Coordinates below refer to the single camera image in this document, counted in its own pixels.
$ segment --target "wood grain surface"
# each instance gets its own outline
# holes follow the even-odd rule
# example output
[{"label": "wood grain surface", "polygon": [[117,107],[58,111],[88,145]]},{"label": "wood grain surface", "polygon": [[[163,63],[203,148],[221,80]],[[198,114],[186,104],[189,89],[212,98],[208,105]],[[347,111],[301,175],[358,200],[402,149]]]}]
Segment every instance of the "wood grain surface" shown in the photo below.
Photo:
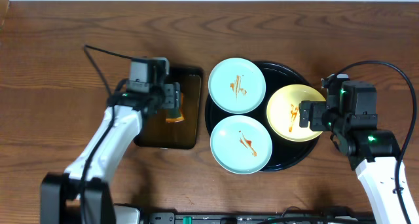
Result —
[{"label": "wood grain surface", "polygon": [[[107,95],[84,56],[85,43],[204,70],[196,146],[131,144],[112,182],[114,202],[151,211],[256,214],[331,205],[371,211],[329,133],[306,159],[281,172],[238,176],[217,164],[203,105],[208,76],[225,58],[283,63],[316,88],[348,64],[384,60],[419,88],[417,3],[13,2],[0,33],[0,223],[38,223],[41,180],[63,172],[100,125]],[[128,60],[94,57],[111,85],[128,76]],[[379,127],[402,144],[412,113],[403,79],[377,65],[349,74],[375,84]],[[416,129],[405,159],[416,206],[418,138]]]}]

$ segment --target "food residue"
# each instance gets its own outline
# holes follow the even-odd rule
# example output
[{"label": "food residue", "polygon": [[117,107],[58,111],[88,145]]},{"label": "food residue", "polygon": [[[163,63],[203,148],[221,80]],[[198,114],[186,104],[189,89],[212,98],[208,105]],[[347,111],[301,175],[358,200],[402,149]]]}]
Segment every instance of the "food residue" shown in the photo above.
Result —
[{"label": "food residue", "polygon": [[233,83],[230,83],[230,88],[231,88],[231,90],[233,90],[233,93],[236,95],[236,99],[237,99],[240,92],[244,96],[247,94],[247,90],[244,90],[243,88],[240,88],[241,84],[242,84],[242,78],[239,75],[237,75],[236,81],[234,81]]},{"label": "food residue", "polygon": [[291,104],[291,126],[289,126],[289,132],[293,131],[294,121],[295,121],[295,118],[297,118],[298,113],[299,113],[299,108],[294,107],[294,105]]},{"label": "food residue", "polygon": [[257,153],[256,153],[256,151],[252,148],[252,146],[251,146],[251,140],[247,140],[245,137],[244,137],[244,135],[243,135],[243,133],[242,133],[242,136],[243,136],[243,139],[241,139],[240,138],[240,143],[242,143],[243,145],[244,145],[244,147],[246,147],[246,148],[250,148],[251,149],[251,154],[254,156],[254,157],[256,157],[257,156]]}]

